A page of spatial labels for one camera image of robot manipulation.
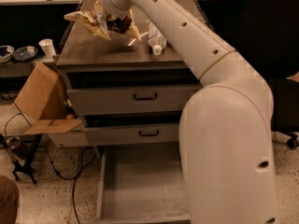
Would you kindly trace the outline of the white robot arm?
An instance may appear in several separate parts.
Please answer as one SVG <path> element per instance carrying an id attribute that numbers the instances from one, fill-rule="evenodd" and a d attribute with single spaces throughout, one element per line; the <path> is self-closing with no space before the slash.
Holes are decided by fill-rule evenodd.
<path id="1" fill-rule="evenodd" d="M 279 224 L 273 96 L 229 44 L 174 0 L 99 0 L 113 15 L 139 7 L 200 81 L 179 148 L 192 224 Z"/>

